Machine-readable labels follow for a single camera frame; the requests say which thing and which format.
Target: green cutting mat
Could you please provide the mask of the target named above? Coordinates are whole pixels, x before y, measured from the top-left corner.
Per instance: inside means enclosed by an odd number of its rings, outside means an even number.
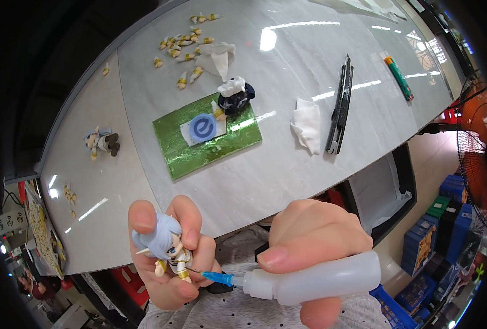
[[[218,96],[219,93],[214,93],[152,122],[173,180],[262,140],[248,102],[238,115],[227,118],[227,134],[189,147],[180,125],[200,113],[212,114],[211,101],[217,101]]]

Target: white dotted shirt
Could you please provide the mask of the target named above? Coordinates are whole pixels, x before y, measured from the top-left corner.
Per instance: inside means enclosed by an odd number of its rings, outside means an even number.
[[[216,259],[223,271],[243,275],[259,268],[254,250],[267,242],[267,236],[266,230],[253,226],[218,243]],[[218,295],[201,290],[197,299],[175,311],[163,311],[150,303],[139,329],[306,328],[300,322],[300,308],[253,298],[240,287]],[[379,302],[368,293],[343,297],[339,318],[331,327],[391,329]]]

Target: green lighter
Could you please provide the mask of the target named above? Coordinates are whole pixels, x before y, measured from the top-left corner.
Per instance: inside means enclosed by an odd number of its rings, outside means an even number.
[[[405,95],[407,101],[411,101],[413,99],[413,94],[411,93],[410,86],[406,82],[404,76],[402,76],[401,71],[397,67],[397,63],[393,60],[393,57],[387,56],[384,61],[390,67],[391,73],[397,80],[398,85],[401,87],[402,93]]]

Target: white table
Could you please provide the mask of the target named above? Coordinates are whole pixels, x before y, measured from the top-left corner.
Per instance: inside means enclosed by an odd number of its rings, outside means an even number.
[[[199,27],[202,36],[236,45],[229,75],[243,76],[256,90],[251,103],[263,141],[172,181],[152,121],[212,94],[222,81],[205,72],[178,90],[178,77],[193,63],[174,62],[158,46],[163,37],[188,31],[188,18],[200,11],[224,15]],[[45,196],[45,203],[68,254],[65,274],[131,262],[127,213],[136,199],[166,209],[176,194],[188,195],[203,215],[202,233],[220,236],[270,216],[292,200],[318,194],[381,158],[451,102],[428,41],[411,20],[393,23],[338,13],[305,0],[190,0],[155,18],[102,59],[88,82],[80,82],[85,85],[46,156],[41,183],[45,191],[55,188],[59,194]],[[193,52],[194,46],[185,50]],[[354,66],[355,90],[342,149],[333,156],[323,148],[346,53]],[[155,55],[164,61],[157,70],[152,66]],[[405,101],[385,65],[388,55],[409,76],[412,102]],[[106,77],[101,73],[104,62],[110,63]],[[297,97],[320,105],[320,155],[309,155],[289,125]],[[100,153],[90,161],[82,137],[96,125],[120,134],[116,158]],[[75,220],[62,194],[65,181],[78,196]]]

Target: squeeze bottle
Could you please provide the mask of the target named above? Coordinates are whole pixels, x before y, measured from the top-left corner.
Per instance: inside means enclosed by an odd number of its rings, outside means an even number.
[[[243,287],[243,292],[261,299],[276,299],[280,305],[298,305],[309,300],[365,293],[378,287],[380,264],[374,251],[320,263],[292,273],[273,274],[262,269],[233,274],[200,272],[215,282]]]

